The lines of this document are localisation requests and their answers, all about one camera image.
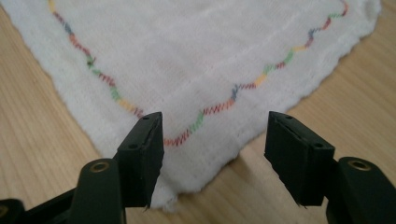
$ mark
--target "green thread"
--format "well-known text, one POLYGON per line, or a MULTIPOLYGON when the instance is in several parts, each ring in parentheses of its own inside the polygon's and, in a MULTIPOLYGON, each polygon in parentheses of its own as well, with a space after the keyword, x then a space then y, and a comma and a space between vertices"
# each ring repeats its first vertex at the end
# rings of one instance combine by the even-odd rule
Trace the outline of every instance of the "green thread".
POLYGON ((200 111, 195 123, 190 125, 190 128, 189 128, 190 133, 195 133, 202 126, 203 122, 204 122, 204 113, 202 111, 200 111))
POLYGON ((92 69, 92 72, 93 72, 95 75, 97 75, 97 76, 99 76, 99 75, 102 73, 101 70, 95 69, 95 68, 92 69))
POLYGON ((275 66, 273 64, 268 64, 264 66, 264 71, 262 71, 264 74, 268 74, 271 71, 275 70, 275 66))
POLYGON ((342 15, 339 14, 339 13, 332 13, 332 14, 329 15, 329 17, 330 18, 340 18, 340 17, 342 17, 342 15))
POLYGON ((87 55, 87 62, 88 63, 93 63, 94 59, 91 55, 87 55))
POLYGON ((110 87, 110 92, 111 92, 111 98, 113 98, 114 101, 121 100, 120 93, 116 87, 110 87))
POLYGON ((291 49, 289 51, 288 56, 286 56, 285 60, 283 60, 283 63, 289 63, 291 61, 291 59, 293 58, 294 55, 294 51, 291 49))

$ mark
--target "wooden table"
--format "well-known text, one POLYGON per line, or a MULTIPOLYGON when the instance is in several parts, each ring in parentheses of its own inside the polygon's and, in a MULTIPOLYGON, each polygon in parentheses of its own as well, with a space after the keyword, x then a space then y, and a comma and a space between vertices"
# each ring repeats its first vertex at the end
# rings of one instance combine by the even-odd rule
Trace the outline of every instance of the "wooden table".
MULTIPOLYGON (((372 161, 396 185, 396 2, 382 5, 375 31, 289 114, 336 146, 336 159, 372 161)), ((1 7, 0 94, 0 198, 29 209, 73 188, 99 155, 1 7)), ((326 223, 325 204, 295 204, 264 142, 248 144, 200 193, 179 196, 174 214, 128 209, 129 223, 326 223)))

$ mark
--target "red thread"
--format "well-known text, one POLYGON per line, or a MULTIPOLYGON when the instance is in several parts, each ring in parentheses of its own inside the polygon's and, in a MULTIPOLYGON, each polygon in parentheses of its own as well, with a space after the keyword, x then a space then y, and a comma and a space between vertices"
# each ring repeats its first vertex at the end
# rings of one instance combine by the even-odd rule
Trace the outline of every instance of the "red thread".
POLYGON ((314 41, 314 39, 308 39, 308 41, 306 41, 305 47, 308 48, 309 46, 311 46, 312 41, 314 41))
POLYGON ((186 130, 183 134, 175 139, 163 139, 163 144, 171 147, 178 147, 190 137, 190 130, 186 130))
POLYGON ((345 16, 347 14, 347 10, 349 8, 348 4, 345 1, 343 1, 343 2, 344 2, 344 11, 343 11, 343 14, 341 14, 341 16, 345 16))
POLYGON ((279 64, 276 65, 276 69, 283 68, 284 66, 285 66, 285 63, 284 63, 284 62, 279 63, 279 64))
POLYGON ((233 105, 233 103, 234 103, 234 100, 230 99, 225 103, 207 107, 204 109, 204 115, 217 114, 220 111, 230 108, 233 105))
POLYGON ((107 83, 110 87, 116 86, 116 83, 114 82, 114 78, 107 76, 103 73, 99 74, 99 78, 102 79, 105 83, 107 83))
POLYGON ((254 83, 240 84, 240 85, 239 85, 239 89, 241 89, 241 90, 256 89, 256 84, 254 84, 254 83))
POLYGON ((322 30, 326 30, 329 27, 330 23, 332 23, 332 19, 329 17, 327 18, 326 22, 324 23, 322 30))
POLYGON ((72 42, 73 46, 76 49, 81 50, 82 52, 85 53, 85 55, 91 55, 90 51, 88 49, 84 48, 80 43, 78 43, 78 41, 77 41, 77 39, 76 39, 76 37, 74 35, 70 35, 69 36, 69 40, 70 40, 70 42, 72 42))
POLYGON ((139 119, 141 119, 141 118, 143 118, 143 116, 145 116, 145 115, 143 114, 143 110, 142 110, 142 109, 139 109, 139 108, 136 108, 136 109, 134 110, 134 114, 135 114, 139 119))
POLYGON ((61 17, 57 12, 54 12, 53 15, 58 19, 61 24, 64 24, 64 18, 61 17))

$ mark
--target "black plastic jaw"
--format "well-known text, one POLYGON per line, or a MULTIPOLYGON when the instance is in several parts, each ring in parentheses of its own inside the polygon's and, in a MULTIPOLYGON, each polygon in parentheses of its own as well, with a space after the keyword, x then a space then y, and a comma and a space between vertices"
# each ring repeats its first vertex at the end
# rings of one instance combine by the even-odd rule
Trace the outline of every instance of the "black plastic jaw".
POLYGON ((335 148, 292 116, 270 112, 264 156, 297 204, 321 205, 335 148))
POLYGON ((146 115, 128 133, 114 157, 120 167, 125 207, 150 207, 163 153, 163 114, 146 115))

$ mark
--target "yellow thread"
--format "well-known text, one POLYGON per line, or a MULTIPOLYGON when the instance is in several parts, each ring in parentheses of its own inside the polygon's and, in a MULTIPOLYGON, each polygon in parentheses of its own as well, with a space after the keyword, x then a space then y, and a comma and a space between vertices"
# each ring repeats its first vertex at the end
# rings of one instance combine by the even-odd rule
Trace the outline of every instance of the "yellow thread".
POLYGON ((300 51, 300 50, 305 50, 305 49, 306 49, 306 46, 298 46, 298 47, 294 47, 294 48, 293 48, 293 50, 294 50, 295 52, 300 51))
POLYGON ((257 77, 256 80, 254 81, 254 85, 256 85, 256 87, 260 86, 262 84, 262 82, 267 78, 267 75, 265 73, 263 73, 261 76, 257 77))
POLYGON ((133 110, 136 109, 136 106, 134 106, 134 105, 128 103, 128 102, 127 102, 126 100, 124 100, 124 99, 119 99, 119 100, 117 101, 117 103, 118 103, 120 106, 122 106, 123 108, 125 108, 126 110, 129 110, 129 111, 133 111, 133 110))
POLYGON ((54 12, 55 12, 55 4, 53 4, 53 1, 52 1, 52 0, 49 0, 49 11, 50 11, 51 13, 54 13, 54 12))

